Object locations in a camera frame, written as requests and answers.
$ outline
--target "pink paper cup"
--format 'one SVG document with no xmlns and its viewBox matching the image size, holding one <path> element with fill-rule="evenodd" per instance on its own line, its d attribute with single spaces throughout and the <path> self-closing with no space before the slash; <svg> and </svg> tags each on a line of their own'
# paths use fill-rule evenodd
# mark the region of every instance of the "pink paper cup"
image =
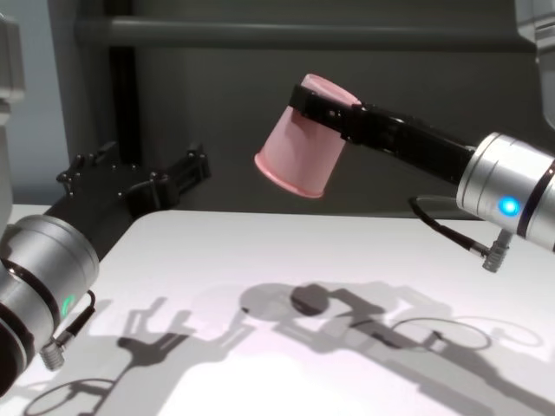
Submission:
<svg viewBox="0 0 555 416">
<path fill-rule="evenodd" d="M 306 75 L 301 85 L 349 106 L 360 104 L 354 95 L 317 75 Z M 287 107 L 254 161 L 260 172 L 285 190 L 320 198 L 343 146 L 340 133 Z"/>
</svg>

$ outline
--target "green led light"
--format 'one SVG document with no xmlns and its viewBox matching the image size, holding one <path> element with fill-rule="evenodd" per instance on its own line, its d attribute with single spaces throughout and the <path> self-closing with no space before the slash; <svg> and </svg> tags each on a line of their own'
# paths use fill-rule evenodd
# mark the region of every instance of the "green led light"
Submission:
<svg viewBox="0 0 555 416">
<path fill-rule="evenodd" d="M 69 308 L 72 307 L 73 303 L 75 302 L 75 296 L 71 295 L 66 297 L 66 300 L 63 301 L 62 304 L 62 317 L 66 317 L 69 313 Z"/>
</svg>

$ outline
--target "metal rail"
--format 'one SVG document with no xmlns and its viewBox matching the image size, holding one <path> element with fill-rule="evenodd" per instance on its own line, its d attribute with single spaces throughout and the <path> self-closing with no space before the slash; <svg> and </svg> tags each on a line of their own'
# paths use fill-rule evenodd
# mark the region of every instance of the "metal rail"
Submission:
<svg viewBox="0 0 555 416">
<path fill-rule="evenodd" d="M 117 16 L 77 22 L 80 44 L 128 47 L 534 52 L 517 30 L 198 23 Z"/>
</svg>

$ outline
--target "blue led light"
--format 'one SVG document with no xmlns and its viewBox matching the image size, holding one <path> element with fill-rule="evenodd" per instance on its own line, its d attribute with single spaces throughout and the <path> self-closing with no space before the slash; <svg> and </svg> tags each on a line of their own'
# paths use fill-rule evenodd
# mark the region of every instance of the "blue led light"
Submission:
<svg viewBox="0 0 555 416">
<path fill-rule="evenodd" d="M 513 197 L 504 197 L 499 202 L 499 210 L 508 217 L 516 217 L 520 212 L 520 202 Z"/>
</svg>

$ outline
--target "white table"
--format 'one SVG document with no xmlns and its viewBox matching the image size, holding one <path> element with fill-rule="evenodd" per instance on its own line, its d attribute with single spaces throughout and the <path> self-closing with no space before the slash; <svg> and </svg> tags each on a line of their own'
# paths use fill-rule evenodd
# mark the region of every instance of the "white table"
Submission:
<svg viewBox="0 0 555 416">
<path fill-rule="evenodd" d="M 554 266 L 516 240 L 493 275 L 411 219 L 157 213 L 102 262 L 66 366 L 33 361 L 0 416 L 552 416 Z M 436 319 L 390 328 L 410 318 Z"/>
</svg>

